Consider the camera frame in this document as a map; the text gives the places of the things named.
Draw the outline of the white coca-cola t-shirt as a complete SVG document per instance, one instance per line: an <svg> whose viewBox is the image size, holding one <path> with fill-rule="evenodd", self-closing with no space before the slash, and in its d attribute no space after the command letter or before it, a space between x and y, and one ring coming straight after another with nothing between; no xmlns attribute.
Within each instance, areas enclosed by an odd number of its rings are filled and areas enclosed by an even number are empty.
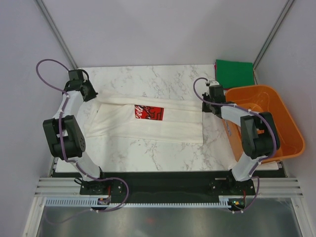
<svg viewBox="0 0 316 237"><path fill-rule="evenodd" d="M203 144L201 104L102 90L84 125L87 137L111 136Z"/></svg>

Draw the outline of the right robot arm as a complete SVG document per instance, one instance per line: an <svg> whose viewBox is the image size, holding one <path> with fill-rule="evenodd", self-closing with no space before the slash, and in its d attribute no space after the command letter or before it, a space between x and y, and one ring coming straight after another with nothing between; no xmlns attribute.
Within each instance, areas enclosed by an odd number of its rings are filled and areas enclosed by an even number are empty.
<svg viewBox="0 0 316 237"><path fill-rule="evenodd" d="M238 194L244 188L243 181L249 180L257 166L274 156L280 147L273 116L270 112L254 112L237 104L213 102L207 93L202 96L204 112L212 112L240 127L243 153L231 170L233 178L226 182L227 191Z"/></svg>

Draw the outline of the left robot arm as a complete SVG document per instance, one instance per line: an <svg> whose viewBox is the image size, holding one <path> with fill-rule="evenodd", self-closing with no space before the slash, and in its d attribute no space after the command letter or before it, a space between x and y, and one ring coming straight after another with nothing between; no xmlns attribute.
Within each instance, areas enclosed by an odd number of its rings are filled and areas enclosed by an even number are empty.
<svg viewBox="0 0 316 237"><path fill-rule="evenodd" d="M104 194L108 181L101 178L102 169L87 154L85 137L76 119L81 105L96 96L89 80L67 82L58 111L42 125L52 156L71 164L84 181L92 181L93 191Z"/></svg>

